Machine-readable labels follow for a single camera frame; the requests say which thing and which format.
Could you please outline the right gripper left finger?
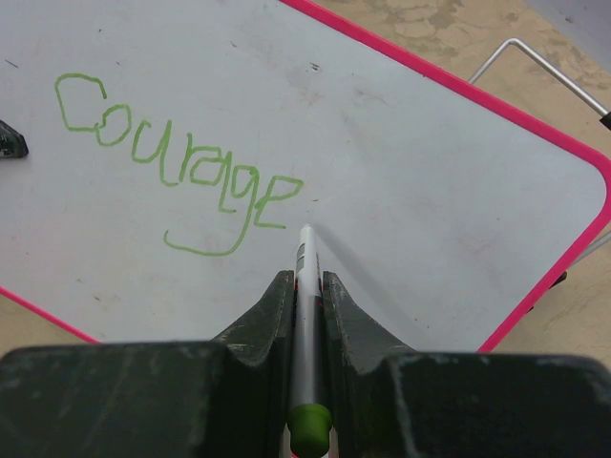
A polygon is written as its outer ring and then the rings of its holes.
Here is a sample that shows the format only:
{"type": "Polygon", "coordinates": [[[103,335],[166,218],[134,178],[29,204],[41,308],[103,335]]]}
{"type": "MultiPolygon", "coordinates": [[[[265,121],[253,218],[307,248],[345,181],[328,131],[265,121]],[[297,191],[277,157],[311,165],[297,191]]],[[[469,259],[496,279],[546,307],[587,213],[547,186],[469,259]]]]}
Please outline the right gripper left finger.
{"type": "Polygon", "coordinates": [[[294,275],[209,341],[34,346],[1,361],[5,457],[280,457],[294,275]]]}

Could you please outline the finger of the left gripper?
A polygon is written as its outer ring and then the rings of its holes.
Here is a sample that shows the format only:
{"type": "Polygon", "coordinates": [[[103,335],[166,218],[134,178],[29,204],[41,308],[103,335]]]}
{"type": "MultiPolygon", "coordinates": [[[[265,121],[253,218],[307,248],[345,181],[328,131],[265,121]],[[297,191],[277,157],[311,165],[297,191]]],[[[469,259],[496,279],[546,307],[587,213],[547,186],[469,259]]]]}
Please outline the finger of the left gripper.
{"type": "Polygon", "coordinates": [[[0,121],[0,157],[22,158],[29,153],[25,138],[9,124],[0,121]]]}

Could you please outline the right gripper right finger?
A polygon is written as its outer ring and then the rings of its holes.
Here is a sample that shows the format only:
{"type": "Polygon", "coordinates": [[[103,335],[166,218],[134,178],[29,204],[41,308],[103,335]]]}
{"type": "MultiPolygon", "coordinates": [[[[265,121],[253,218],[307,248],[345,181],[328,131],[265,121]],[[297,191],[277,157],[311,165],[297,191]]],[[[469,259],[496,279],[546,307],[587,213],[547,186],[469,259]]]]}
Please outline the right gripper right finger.
{"type": "Polygon", "coordinates": [[[419,352],[323,275],[339,457],[606,457],[610,373],[574,355],[419,352]]]}

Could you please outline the white whiteboard marker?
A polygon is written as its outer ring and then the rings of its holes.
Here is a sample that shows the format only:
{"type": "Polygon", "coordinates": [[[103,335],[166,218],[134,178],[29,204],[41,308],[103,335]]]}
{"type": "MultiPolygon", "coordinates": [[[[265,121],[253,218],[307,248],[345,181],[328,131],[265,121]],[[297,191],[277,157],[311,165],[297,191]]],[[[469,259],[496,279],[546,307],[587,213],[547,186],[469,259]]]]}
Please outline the white whiteboard marker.
{"type": "Polygon", "coordinates": [[[286,424],[296,457],[323,457],[330,448],[332,416],[321,274],[314,228],[300,231],[286,424]]]}

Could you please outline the pink framed whiteboard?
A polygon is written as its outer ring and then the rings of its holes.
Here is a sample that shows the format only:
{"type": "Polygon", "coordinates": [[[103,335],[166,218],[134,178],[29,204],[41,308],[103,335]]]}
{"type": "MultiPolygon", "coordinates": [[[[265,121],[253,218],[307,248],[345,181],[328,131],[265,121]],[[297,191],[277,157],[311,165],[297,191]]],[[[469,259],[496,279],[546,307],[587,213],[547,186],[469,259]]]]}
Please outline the pink framed whiteboard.
{"type": "Polygon", "coordinates": [[[318,237],[419,350],[493,348],[610,220],[594,149],[307,1],[5,1],[1,291],[207,339],[318,237]]]}

